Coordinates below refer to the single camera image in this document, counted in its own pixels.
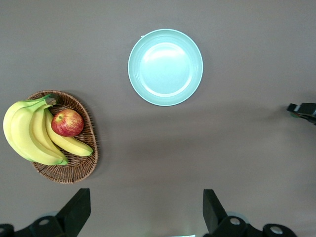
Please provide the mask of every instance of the plate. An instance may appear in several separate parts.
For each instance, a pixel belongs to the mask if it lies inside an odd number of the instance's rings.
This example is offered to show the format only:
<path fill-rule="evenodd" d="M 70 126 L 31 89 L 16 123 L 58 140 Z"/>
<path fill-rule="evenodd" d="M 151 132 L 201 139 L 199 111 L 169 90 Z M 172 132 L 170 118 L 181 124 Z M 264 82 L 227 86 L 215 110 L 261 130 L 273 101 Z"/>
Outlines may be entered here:
<path fill-rule="evenodd" d="M 186 34 L 160 29 L 142 36 L 128 60 L 128 75 L 144 100 L 172 106 L 187 100 L 203 74 L 201 53 Z"/>

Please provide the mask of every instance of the fruit basket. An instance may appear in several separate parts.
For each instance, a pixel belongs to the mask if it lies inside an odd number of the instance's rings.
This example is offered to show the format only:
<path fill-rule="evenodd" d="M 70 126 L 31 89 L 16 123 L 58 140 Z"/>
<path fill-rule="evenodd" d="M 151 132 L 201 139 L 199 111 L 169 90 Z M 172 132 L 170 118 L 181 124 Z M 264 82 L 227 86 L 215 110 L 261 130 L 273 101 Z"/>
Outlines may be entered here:
<path fill-rule="evenodd" d="M 87 178 L 96 167 L 98 161 L 98 147 L 95 128 L 84 105 L 74 96 L 66 92 L 43 90 L 32 94 L 27 99 L 38 99 L 48 94 L 58 95 L 57 104 L 49 108 L 53 115 L 64 109 L 73 109 L 82 116 L 84 128 L 81 134 L 75 136 L 75 138 L 89 145 L 93 149 L 93 153 L 88 157 L 79 157 L 61 149 L 68 159 L 67 165 L 44 165 L 37 162 L 31 162 L 31 164 L 40 175 L 53 182 L 73 184 Z"/>

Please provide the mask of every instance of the red apple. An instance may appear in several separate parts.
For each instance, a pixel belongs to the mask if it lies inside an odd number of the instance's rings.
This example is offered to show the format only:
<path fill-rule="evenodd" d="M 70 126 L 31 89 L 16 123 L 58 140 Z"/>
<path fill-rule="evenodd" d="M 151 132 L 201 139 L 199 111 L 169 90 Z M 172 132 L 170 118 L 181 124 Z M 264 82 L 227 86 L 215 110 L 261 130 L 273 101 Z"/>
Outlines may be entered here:
<path fill-rule="evenodd" d="M 81 133 L 83 124 L 83 118 L 80 114 L 74 110 L 65 109 L 54 116 L 51 128 L 61 136 L 74 137 Z"/>

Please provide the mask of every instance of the yellow banana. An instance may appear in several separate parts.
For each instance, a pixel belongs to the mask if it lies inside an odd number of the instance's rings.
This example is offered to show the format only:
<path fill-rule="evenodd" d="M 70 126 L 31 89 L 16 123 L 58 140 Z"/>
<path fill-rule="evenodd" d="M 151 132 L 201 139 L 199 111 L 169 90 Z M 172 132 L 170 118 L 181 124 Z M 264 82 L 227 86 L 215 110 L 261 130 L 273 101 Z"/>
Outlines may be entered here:
<path fill-rule="evenodd" d="M 53 115 L 48 109 L 45 109 L 45 115 L 47 133 L 53 143 L 55 143 L 57 146 L 64 149 L 65 151 L 80 157 L 88 157 L 92 154 L 93 149 L 87 144 L 79 141 L 74 137 L 64 137 L 55 133 L 51 128 Z"/>
<path fill-rule="evenodd" d="M 52 101 L 44 99 L 34 105 L 23 107 L 16 111 L 11 121 L 12 141 L 20 151 L 23 151 L 27 157 L 35 162 L 46 165 L 65 165 L 68 161 L 64 155 L 59 156 L 45 148 L 33 135 L 33 114 L 41 106 L 50 107 L 52 106 Z"/>
<path fill-rule="evenodd" d="M 11 105 L 8 110 L 6 111 L 3 119 L 3 131 L 5 138 L 7 139 L 9 145 L 23 158 L 33 161 L 31 158 L 27 157 L 25 154 L 23 154 L 23 151 L 20 151 L 12 141 L 12 136 L 11 136 L 11 121 L 13 118 L 13 115 L 15 114 L 16 111 L 18 111 L 20 108 L 31 106 L 33 104 L 38 103 L 41 100 L 44 100 L 45 98 L 49 97 L 50 95 L 46 95 L 42 98 L 35 99 L 35 100 L 21 100 L 18 102 L 15 102 L 13 105 Z"/>
<path fill-rule="evenodd" d="M 59 156 L 64 154 L 56 147 L 56 145 L 50 140 L 47 130 L 46 130 L 46 116 L 45 116 L 45 106 L 43 105 L 37 109 L 32 118 L 32 133 L 34 138 L 41 143 L 44 147 L 56 153 Z"/>

